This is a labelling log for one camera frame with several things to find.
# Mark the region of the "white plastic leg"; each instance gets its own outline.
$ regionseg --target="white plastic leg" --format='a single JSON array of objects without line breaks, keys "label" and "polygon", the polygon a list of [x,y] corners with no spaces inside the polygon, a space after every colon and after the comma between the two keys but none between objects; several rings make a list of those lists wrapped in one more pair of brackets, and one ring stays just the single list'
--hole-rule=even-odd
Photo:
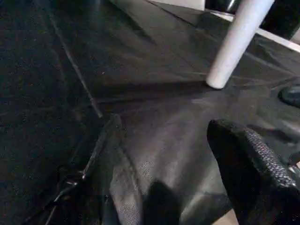
[{"label": "white plastic leg", "polygon": [[275,0],[243,0],[210,69],[206,83],[222,89]]}]

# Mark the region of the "black object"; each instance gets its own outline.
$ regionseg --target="black object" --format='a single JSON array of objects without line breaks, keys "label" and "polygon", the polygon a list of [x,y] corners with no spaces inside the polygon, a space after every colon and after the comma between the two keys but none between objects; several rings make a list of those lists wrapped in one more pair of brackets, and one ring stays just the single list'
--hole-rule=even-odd
[{"label": "black object", "polygon": [[299,174],[289,171],[261,136],[215,120],[207,138],[241,225],[300,223]]},{"label": "black object", "polygon": [[205,8],[235,14],[242,0],[206,0]]},{"label": "black object", "polygon": [[[47,202],[46,205],[39,208],[33,215],[26,218],[23,224],[53,224],[54,218],[57,217],[57,211],[62,210],[62,205],[65,202],[70,201],[70,198],[77,198],[80,194],[80,189],[82,188],[84,182],[83,176],[84,175],[81,171],[72,171],[63,177],[60,177],[57,184],[57,191],[52,198],[50,198],[50,201]],[[71,214],[76,214],[76,211],[72,211],[71,208],[67,210],[71,211]],[[65,217],[57,220],[60,221],[60,224],[62,224],[63,221],[68,221],[68,223],[71,224],[69,219]]]},{"label": "black object", "polygon": [[261,28],[280,37],[291,39],[300,28],[298,0],[276,0]]},{"label": "black object", "polygon": [[283,88],[278,97],[284,103],[300,108],[300,85]]},{"label": "black object", "polygon": [[155,181],[143,202],[143,225],[179,225],[180,203],[172,191],[162,182]]}]

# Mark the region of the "black tarp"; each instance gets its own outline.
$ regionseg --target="black tarp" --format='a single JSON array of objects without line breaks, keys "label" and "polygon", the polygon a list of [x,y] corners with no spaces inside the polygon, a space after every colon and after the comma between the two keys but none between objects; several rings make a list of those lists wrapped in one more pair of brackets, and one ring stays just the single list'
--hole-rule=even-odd
[{"label": "black tarp", "polygon": [[109,114],[90,196],[111,196],[122,224],[150,215],[152,196],[169,196],[183,225],[231,208],[211,119],[253,127],[285,161],[299,151],[300,111],[277,99],[299,83],[297,52],[257,35],[216,91],[205,77],[229,22],[212,14],[143,0],[15,0],[0,13],[3,224],[22,222],[59,165],[84,164]]}]

